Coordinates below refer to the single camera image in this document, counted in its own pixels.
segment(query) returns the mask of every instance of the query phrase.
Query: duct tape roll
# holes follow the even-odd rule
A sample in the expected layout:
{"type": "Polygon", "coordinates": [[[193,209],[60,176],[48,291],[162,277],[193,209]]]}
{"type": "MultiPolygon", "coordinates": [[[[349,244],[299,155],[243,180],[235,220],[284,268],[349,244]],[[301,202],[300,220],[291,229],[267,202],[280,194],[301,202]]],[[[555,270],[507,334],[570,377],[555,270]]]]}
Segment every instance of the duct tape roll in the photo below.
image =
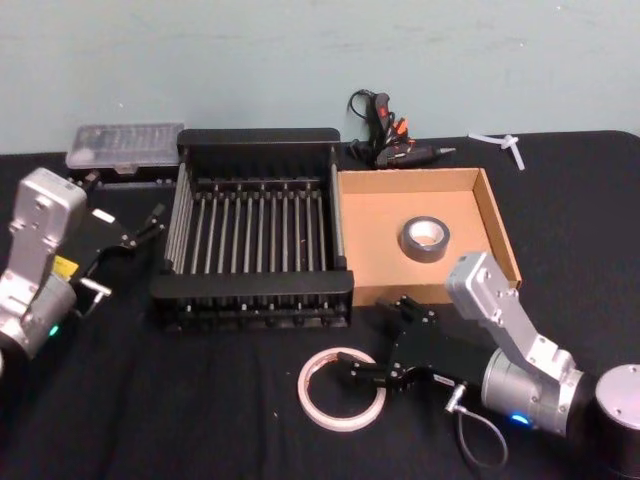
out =
{"type": "Polygon", "coordinates": [[[400,232],[400,248],[412,260],[433,263],[444,257],[451,233],[447,225],[435,217],[415,217],[400,232]]]}
{"type": "Polygon", "coordinates": [[[338,353],[340,352],[351,355],[361,362],[375,363],[369,355],[359,350],[354,350],[353,348],[329,348],[328,350],[316,353],[307,361],[304,367],[302,367],[302,370],[300,370],[300,376],[298,377],[298,398],[300,399],[300,404],[304,412],[316,424],[327,430],[333,430],[334,432],[354,432],[366,427],[380,415],[387,395],[387,389],[384,387],[378,388],[371,406],[364,412],[353,417],[337,418],[321,412],[320,409],[313,404],[309,396],[311,376],[326,364],[337,362],[338,353]]]}

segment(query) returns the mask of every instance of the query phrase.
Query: wall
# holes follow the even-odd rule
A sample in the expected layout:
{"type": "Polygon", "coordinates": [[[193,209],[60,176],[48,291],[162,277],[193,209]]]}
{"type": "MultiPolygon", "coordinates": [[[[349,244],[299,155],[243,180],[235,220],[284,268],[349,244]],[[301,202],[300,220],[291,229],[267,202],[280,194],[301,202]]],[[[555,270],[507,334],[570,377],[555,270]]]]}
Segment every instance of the wall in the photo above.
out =
{"type": "Polygon", "coordinates": [[[384,90],[416,137],[640,133],[640,2],[0,2],[0,152],[78,125],[333,126],[384,90]]]}

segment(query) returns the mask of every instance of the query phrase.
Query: plastic case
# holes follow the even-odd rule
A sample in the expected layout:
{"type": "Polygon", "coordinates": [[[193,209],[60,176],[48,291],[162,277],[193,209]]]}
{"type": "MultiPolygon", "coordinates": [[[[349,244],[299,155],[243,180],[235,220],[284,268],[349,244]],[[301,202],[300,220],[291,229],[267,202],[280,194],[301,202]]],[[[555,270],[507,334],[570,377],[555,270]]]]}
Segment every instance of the plastic case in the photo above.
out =
{"type": "Polygon", "coordinates": [[[183,123],[84,125],[67,153],[72,170],[113,169],[133,175],[139,168],[175,167],[183,123]]]}

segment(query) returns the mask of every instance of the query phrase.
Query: cardboard box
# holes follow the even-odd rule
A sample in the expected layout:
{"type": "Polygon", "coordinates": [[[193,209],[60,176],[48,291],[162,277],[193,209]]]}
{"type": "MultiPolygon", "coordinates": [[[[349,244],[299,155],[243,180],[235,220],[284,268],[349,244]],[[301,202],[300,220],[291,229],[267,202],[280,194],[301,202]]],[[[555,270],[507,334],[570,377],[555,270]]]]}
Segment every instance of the cardboard box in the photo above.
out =
{"type": "Polygon", "coordinates": [[[342,228],[354,306],[409,295],[422,303],[450,303],[444,288],[458,258],[493,252],[512,287],[522,282],[487,175],[480,168],[342,171],[342,228]],[[451,231],[444,258],[419,263],[400,249],[404,224],[418,216],[442,220],[451,231]]]}

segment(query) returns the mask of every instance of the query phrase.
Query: dish rack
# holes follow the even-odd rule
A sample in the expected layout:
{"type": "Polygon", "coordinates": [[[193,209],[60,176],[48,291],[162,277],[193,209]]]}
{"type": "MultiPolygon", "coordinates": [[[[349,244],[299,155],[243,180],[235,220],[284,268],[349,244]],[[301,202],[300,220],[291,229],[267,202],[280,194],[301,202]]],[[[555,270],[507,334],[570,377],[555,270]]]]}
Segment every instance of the dish rack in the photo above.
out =
{"type": "Polygon", "coordinates": [[[346,326],[334,129],[183,130],[164,268],[151,284],[180,330],[346,326]]]}

